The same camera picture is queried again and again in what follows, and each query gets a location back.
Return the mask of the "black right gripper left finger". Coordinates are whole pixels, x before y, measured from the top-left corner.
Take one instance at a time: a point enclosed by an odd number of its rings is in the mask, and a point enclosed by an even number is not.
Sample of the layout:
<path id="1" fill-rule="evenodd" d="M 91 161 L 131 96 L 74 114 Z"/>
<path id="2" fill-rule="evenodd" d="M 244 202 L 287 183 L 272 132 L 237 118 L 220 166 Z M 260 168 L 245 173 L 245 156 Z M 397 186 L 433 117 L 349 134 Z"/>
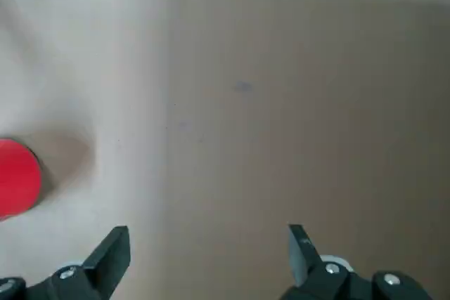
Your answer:
<path id="1" fill-rule="evenodd" d="M 26 285 L 21 277 L 1 279 L 2 299 L 110 299 L 131 262 L 129 229 L 116 226 L 80 265 L 60 268 Z"/>

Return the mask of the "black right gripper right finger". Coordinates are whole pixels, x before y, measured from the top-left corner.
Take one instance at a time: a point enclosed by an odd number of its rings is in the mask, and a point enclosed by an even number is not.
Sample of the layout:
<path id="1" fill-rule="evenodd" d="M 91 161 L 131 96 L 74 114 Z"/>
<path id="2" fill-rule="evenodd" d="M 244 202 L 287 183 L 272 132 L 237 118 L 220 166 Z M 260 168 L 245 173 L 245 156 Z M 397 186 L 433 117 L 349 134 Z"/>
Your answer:
<path id="1" fill-rule="evenodd" d="M 321 256 L 303 226 L 288 226 L 289 264 L 295 284 L 282 299 L 430 299 L 423 286 L 397 270 L 381 270 L 371 279 L 358 275 L 340 257 Z"/>

